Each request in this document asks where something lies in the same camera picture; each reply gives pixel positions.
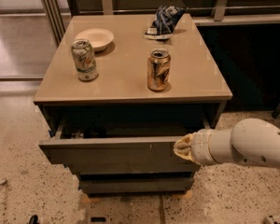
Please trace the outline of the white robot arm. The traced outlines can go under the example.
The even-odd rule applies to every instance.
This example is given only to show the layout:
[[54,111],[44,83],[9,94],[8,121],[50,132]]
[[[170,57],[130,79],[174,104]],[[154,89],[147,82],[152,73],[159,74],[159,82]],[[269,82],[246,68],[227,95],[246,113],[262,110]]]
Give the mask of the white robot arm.
[[243,119],[230,129],[189,133],[175,142],[174,153],[201,166],[232,163],[280,170],[280,129],[262,119]]

